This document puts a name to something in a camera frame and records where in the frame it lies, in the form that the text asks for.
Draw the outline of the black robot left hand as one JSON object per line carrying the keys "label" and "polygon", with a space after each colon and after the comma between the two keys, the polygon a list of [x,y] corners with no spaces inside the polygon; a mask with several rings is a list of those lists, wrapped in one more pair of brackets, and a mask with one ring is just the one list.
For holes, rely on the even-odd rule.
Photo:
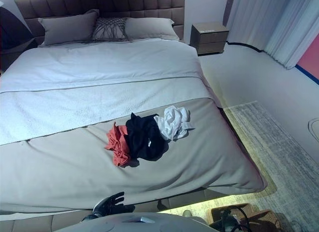
{"label": "black robot left hand", "polygon": [[135,210],[134,205],[124,205],[124,192],[119,192],[108,198],[103,199],[93,208],[92,213],[97,217],[108,215],[132,213]]}

